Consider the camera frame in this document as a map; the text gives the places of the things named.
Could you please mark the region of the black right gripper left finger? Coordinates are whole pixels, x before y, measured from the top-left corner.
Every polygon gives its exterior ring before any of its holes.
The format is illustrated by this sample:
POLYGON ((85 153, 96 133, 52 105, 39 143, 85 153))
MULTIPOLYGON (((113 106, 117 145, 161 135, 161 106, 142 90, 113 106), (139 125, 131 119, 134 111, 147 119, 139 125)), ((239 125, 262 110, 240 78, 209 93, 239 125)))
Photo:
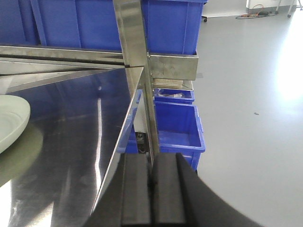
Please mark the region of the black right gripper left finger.
POLYGON ((126 154, 122 224, 151 224, 148 163, 142 154, 126 154))

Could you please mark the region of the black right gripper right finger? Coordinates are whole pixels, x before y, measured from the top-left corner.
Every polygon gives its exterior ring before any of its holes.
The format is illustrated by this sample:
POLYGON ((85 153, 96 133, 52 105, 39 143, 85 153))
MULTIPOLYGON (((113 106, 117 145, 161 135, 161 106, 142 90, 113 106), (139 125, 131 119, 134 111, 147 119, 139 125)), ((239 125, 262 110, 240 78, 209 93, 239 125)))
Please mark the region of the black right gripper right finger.
POLYGON ((175 154, 159 153, 156 156, 152 182, 154 224, 186 224, 175 154))

